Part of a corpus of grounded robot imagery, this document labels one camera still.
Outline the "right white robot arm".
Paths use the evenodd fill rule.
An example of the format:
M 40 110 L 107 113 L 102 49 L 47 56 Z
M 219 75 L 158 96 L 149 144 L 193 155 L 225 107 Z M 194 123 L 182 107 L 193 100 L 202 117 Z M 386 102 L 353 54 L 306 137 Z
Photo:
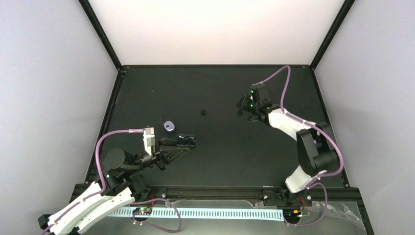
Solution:
M 297 143 L 299 166 L 278 192 L 283 204 L 293 204 L 299 192 L 310 188 L 322 176 L 336 175 L 343 170 L 344 160 L 333 139 L 331 126 L 326 122 L 309 122 L 274 104 L 265 85 L 251 86 L 251 93 L 242 95 L 237 107 L 240 113 L 250 113 L 249 122 L 261 121 Z

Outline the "lavender earbud charging case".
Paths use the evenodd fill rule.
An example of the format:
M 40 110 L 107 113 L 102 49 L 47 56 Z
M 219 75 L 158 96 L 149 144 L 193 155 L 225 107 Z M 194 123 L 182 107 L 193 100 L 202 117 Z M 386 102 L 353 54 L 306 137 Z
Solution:
M 175 124 L 169 120 L 164 122 L 163 126 L 168 133 L 173 133 L 176 129 Z

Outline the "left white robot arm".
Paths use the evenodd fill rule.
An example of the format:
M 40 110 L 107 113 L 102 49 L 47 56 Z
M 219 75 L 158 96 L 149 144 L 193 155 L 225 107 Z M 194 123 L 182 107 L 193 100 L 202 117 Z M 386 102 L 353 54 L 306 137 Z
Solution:
M 80 235 L 117 209 L 150 199 L 151 189 L 138 172 L 154 166 L 165 170 L 166 165 L 196 147 L 196 138 L 150 137 L 144 145 L 145 149 L 136 154 L 120 148 L 109 151 L 100 162 L 104 179 L 97 178 L 59 212 L 41 215 L 40 228 L 52 235 Z

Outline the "black charging case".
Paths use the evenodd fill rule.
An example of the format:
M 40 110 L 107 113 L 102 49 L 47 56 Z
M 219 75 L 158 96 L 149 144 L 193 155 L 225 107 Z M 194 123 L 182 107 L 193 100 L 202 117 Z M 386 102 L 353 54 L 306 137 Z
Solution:
M 196 137 L 194 135 L 180 134 L 176 137 L 176 145 L 193 149 L 196 147 Z

